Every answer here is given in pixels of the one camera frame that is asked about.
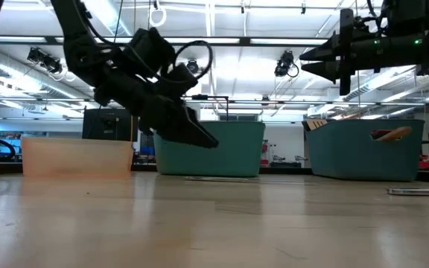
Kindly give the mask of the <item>light teal plastic bin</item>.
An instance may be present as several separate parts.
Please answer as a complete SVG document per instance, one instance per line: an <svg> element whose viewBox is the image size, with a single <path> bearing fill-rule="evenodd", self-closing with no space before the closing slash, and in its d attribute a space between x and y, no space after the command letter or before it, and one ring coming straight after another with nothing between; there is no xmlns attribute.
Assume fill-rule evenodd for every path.
<svg viewBox="0 0 429 268"><path fill-rule="evenodd" d="M265 124L259 121L203 121L216 148L153 137L156 168L163 175L254 177L260 169Z"/></svg>

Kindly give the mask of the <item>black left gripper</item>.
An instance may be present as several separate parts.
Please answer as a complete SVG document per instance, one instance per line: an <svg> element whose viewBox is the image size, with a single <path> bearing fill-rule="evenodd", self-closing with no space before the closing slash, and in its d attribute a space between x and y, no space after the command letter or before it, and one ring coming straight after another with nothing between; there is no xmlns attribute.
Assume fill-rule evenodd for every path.
<svg viewBox="0 0 429 268"><path fill-rule="evenodd" d="M159 80L155 83L113 69L96 86L95 100L106 106L115 101L139 119L145 134L156 133L166 141L197 147L216 148L219 141L197 119L197 113L183 106L180 85Z"/></svg>

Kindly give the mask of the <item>silver metal knife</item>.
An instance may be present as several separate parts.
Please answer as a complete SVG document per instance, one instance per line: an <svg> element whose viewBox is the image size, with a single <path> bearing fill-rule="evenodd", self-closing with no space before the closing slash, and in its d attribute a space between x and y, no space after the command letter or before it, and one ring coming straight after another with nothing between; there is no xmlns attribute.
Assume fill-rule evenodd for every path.
<svg viewBox="0 0 429 268"><path fill-rule="evenodd" d="M234 183L246 183L249 179L244 178L232 178L232 177L205 177L205 176L185 176L184 180L192 182L234 182Z"/></svg>
<svg viewBox="0 0 429 268"><path fill-rule="evenodd" d="M387 193L397 196L429 196L429 188L388 188Z"/></svg>

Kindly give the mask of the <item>wooden slotted spoon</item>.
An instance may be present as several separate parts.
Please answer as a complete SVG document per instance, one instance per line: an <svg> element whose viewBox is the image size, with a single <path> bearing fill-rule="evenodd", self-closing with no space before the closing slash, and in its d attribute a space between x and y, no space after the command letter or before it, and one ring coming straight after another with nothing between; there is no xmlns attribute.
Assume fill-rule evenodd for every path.
<svg viewBox="0 0 429 268"><path fill-rule="evenodd" d="M375 141L396 141L412 133L411 127L399 127L394 130L379 130Z"/></svg>

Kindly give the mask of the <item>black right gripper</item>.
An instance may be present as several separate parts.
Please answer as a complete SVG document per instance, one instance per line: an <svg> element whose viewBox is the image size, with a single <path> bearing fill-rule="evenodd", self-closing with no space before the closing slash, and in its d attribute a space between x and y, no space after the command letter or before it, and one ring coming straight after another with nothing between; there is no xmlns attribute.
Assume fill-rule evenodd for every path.
<svg viewBox="0 0 429 268"><path fill-rule="evenodd" d="M354 16L340 11L340 32L299 56L303 71L336 83L340 94L351 90L351 76L360 70L420 65L429 69L429 8L383 8L380 16Z"/></svg>

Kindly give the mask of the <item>dark teal plastic bin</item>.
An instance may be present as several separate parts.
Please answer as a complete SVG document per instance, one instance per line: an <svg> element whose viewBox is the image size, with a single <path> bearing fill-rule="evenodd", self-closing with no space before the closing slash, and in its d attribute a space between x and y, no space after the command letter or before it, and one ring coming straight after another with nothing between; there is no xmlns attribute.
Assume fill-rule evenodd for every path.
<svg viewBox="0 0 429 268"><path fill-rule="evenodd" d="M418 119L335 120L306 132L316 176L358 181L410 182L416 179L425 122ZM379 130L411 127L396 141L375 141Z"/></svg>

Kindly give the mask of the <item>black monitor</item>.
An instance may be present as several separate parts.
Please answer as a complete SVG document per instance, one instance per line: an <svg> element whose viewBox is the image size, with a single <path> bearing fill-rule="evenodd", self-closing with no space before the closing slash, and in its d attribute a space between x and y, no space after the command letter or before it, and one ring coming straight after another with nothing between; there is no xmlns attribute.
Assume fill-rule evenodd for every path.
<svg viewBox="0 0 429 268"><path fill-rule="evenodd" d="M125 109L85 109L82 138L138 141L138 118Z"/></svg>

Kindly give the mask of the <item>orange translucent plastic bin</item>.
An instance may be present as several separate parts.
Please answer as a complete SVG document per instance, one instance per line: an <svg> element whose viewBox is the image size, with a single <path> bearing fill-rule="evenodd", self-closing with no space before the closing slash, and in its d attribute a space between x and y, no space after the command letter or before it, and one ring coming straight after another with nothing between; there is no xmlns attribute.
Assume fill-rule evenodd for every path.
<svg viewBox="0 0 429 268"><path fill-rule="evenodd" d="M23 138L25 176L129 176L132 143L82 138Z"/></svg>

